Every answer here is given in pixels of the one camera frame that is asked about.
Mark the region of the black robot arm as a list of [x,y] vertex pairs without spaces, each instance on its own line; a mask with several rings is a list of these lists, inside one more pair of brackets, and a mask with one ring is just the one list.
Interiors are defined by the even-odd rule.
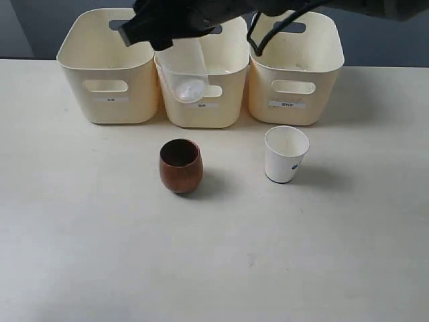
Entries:
[[272,28],[256,44],[249,32],[247,40],[257,54],[262,54],[268,42],[304,14],[318,7],[332,7],[363,15],[407,20],[428,9],[427,1],[136,1],[135,13],[129,21],[120,25],[119,34],[130,47],[149,42],[156,51],[172,47],[173,41],[198,38],[211,33],[218,25],[255,12],[250,29],[254,30],[262,15],[277,17],[287,11],[291,14]]

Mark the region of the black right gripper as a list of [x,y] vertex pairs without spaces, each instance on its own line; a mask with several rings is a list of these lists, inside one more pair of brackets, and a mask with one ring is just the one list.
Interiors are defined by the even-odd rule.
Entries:
[[126,47],[149,42],[159,52],[188,32],[205,31],[252,12],[249,1],[136,1],[136,15],[119,27]]

